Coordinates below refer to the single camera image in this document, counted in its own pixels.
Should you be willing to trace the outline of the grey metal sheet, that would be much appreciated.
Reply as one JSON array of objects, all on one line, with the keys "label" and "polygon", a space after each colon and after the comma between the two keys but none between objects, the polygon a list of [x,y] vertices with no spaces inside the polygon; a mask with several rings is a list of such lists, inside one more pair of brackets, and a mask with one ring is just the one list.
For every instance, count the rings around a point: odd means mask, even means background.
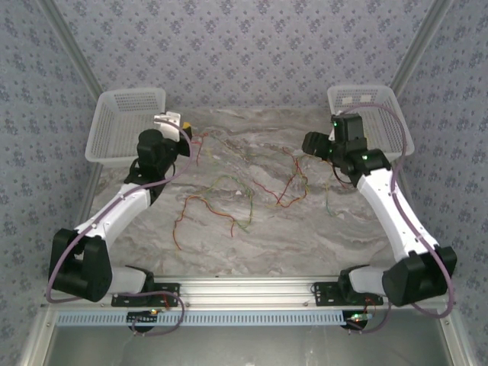
[{"label": "grey metal sheet", "polygon": [[168,335],[136,336],[115,311],[44,310],[17,366],[481,366],[457,316],[394,310],[382,330],[314,325],[318,310],[286,325],[218,326],[193,311]]}]

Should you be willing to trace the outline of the white perforated plastic basket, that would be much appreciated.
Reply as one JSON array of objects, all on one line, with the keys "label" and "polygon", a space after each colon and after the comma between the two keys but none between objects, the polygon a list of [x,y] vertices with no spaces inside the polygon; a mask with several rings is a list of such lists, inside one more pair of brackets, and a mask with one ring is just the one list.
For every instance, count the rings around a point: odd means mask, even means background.
[{"label": "white perforated plastic basket", "polygon": [[138,136],[155,127],[165,111],[162,88],[126,88],[102,93],[95,109],[85,158],[108,168],[129,166],[137,157]]}]

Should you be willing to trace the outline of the small LED circuit board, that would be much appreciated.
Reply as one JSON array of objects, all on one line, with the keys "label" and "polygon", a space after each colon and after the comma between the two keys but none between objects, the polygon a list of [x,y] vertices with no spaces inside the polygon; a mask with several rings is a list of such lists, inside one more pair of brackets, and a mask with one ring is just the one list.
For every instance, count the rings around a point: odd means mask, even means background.
[{"label": "small LED circuit board", "polygon": [[342,328],[350,332],[363,332],[370,320],[373,319],[371,313],[364,311],[344,311],[342,313],[345,324]]},{"label": "small LED circuit board", "polygon": [[132,332],[145,334],[155,327],[158,314],[157,310],[128,312],[126,323]]}]

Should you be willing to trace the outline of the aluminium frame post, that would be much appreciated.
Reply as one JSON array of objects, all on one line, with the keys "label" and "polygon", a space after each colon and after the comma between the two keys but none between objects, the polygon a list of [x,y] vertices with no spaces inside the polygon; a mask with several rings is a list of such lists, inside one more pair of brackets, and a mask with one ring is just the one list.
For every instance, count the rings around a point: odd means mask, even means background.
[{"label": "aluminium frame post", "polygon": [[432,0],[390,83],[396,96],[400,96],[406,87],[453,3],[454,0]]},{"label": "aluminium frame post", "polygon": [[93,73],[88,60],[85,58],[81,48],[77,44],[62,12],[59,10],[54,0],[35,1],[52,27],[53,32],[58,37],[63,49],[66,51],[89,94],[95,101],[97,101],[102,94],[103,89]]}]

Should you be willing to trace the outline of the aluminium mounting rail beam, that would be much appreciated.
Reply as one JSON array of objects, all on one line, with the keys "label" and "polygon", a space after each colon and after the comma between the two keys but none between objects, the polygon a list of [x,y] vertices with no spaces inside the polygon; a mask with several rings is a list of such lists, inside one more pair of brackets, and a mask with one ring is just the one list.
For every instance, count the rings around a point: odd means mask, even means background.
[{"label": "aluminium mounting rail beam", "polygon": [[311,292],[315,282],[336,282],[336,276],[298,277],[188,277],[152,276],[135,268],[117,268],[111,282],[104,279],[89,300],[81,294],[47,288],[45,301],[51,304],[100,303],[111,305],[115,295],[143,297],[146,295],[173,294],[153,291],[155,283],[179,283],[180,299],[189,310],[286,310],[300,307],[317,307]]}]

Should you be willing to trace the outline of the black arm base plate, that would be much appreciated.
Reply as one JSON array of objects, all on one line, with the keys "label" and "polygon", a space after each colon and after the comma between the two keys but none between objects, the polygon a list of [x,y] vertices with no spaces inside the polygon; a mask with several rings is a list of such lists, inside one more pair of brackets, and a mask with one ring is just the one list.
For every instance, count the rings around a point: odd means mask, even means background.
[{"label": "black arm base plate", "polygon": [[361,307],[384,304],[381,296],[355,292],[337,281],[315,282],[310,289],[318,307]]},{"label": "black arm base plate", "polygon": [[[166,291],[175,296],[180,295],[181,285],[179,283],[155,283],[152,291]],[[111,299],[113,307],[178,307],[179,302],[168,294],[146,295],[143,297],[134,296],[113,296]]]}]

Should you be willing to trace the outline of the white basket with sticker labels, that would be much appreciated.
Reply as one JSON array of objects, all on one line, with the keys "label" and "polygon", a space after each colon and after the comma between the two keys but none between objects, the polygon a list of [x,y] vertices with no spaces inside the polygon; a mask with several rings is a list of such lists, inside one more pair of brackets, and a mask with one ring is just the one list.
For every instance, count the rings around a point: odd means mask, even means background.
[{"label": "white basket with sticker labels", "polygon": [[[371,103],[361,104],[362,95],[372,95]],[[351,104],[342,104],[352,97]],[[389,161],[411,155],[414,144],[393,90],[385,85],[336,85],[327,90],[332,114],[357,113],[363,120],[364,135],[370,149],[380,149]]]}]

